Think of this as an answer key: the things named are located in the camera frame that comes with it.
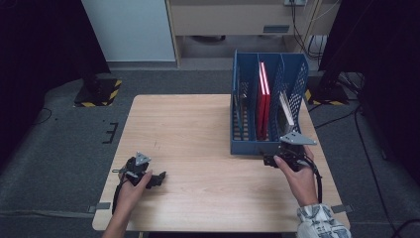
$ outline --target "white wall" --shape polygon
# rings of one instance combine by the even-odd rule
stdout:
[[[82,0],[107,61],[175,61],[164,0]]]

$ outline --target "human hand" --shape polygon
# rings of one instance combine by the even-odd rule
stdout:
[[[118,210],[130,213],[134,209],[140,197],[142,197],[146,185],[151,180],[152,173],[153,171],[148,171],[136,186],[132,185],[129,181],[123,183],[118,195],[116,212]]]
[[[306,156],[313,161],[314,155],[309,150],[309,147],[305,145],[303,148]],[[318,203],[315,178],[311,168],[303,167],[299,172],[295,172],[282,158],[274,156],[274,160],[286,176],[291,192],[297,199],[299,206],[307,206]]]

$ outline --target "gray floor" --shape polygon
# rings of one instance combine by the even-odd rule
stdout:
[[[0,177],[0,237],[100,237],[86,211],[99,201],[133,98],[138,94],[230,93],[231,68],[229,58],[190,55],[181,68],[113,70],[123,83],[114,103],[107,107],[73,107],[81,80],[50,91],[47,109],[40,112]],[[323,105],[310,115],[314,125],[320,125],[358,105],[358,101]],[[408,219],[420,218],[420,186],[398,162],[382,158],[366,118],[358,114],[358,122],[392,223],[398,227]],[[111,144],[104,144],[110,137],[107,131],[113,129],[111,123],[118,123],[117,133]],[[354,237],[391,237],[354,116],[321,127],[317,134],[343,202],[355,209],[348,214]],[[15,213],[5,215],[6,211]],[[16,211],[27,214],[17,215]],[[40,216],[34,211],[63,211],[85,218]],[[418,234],[420,226],[410,225],[401,237]],[[137,232],[127,234],[137,236]]]

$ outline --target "sleeve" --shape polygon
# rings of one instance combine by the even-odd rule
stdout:
[[[326,204],[299,207],[297,216],[301,223],[297,227],[298,238],[351,238],[352,234],[341,222],[331,215]]]

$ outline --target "wooden table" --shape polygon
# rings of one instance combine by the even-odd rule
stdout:
[[[305,104],[302,134],[318,141]],[[134,99],[100,202],[112,202],[120,169],[137,151],[167,176],[147,190],[128,230],[187,232],[295,232],[298,204],[281,170],[255,156],[230,155],[230,95],[139,95]],[[342,204],[320,143],[311,147],[323,177],[323,200]],[[334,215],[347,227],[346,213]],[[111,209],[97,210],[104,230]]]

